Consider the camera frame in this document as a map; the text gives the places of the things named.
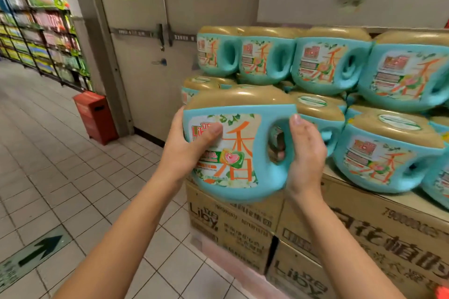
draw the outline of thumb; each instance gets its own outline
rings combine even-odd
[[[200,137],[190,143],[192,153],[197,159],[206,151],[207,148],[219,137],[223,132],[223,125],[221,123],[212,123]]]
[[[307,122],[299,114],[290,117],[290,132],[295,148],[295,158],[307,154],[310,149],[309,135],[306,129]]]

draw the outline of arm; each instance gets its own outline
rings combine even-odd
[[[335,292],[344,299],[405,299],[324,202],[320,184],[327,149],[320,133],[299,115],[290,119],[290,129],[295,160],[287,193]]]
[[[183,178],[223,127],[216,123],[187,143],[182,109],[171,124],[158,169],[103,240],[62,285],[55,299],[122,299],[153,237],[165,207],[181,188]]]

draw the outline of tiled floor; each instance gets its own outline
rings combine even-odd
[[[33,70],[0,62],[0,261],[60,224],[73,238],[0,299],[51,298],[157,168],[162,148],[144,138],[107,146],[89,140],[75,94]],[[182,189],[164,212],[126,299],[251,298],[190,244],[185,205]]]

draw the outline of door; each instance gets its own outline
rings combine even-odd
[[[175,32],[196,34],[203,25],[251,25],[258,0],[102,0],[110,28],[155,31],[167,21]],[[181,85],[196,61],[196,43],[174,41],[161,51],[156,38],[112,34],[134,126],[163,141],[182,106]],[[167,64],[159,64],[165,59]]]

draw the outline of black arrow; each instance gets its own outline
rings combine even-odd
[[[62,238],[62,235],[58,235],[55,237],[49,237],[42,239],[39,241],[35,246],[41,246],[41,248],[38,248],[33,253],[29,254],[25,258],[19,261],[19,266],[23,267],[27,263],[29,263],[31,260],[33,260],[35,257],[39,256],[43,252],[43,255],[41,259],[45,258],[48,254],[53,252],[58,245],[59,240]]]

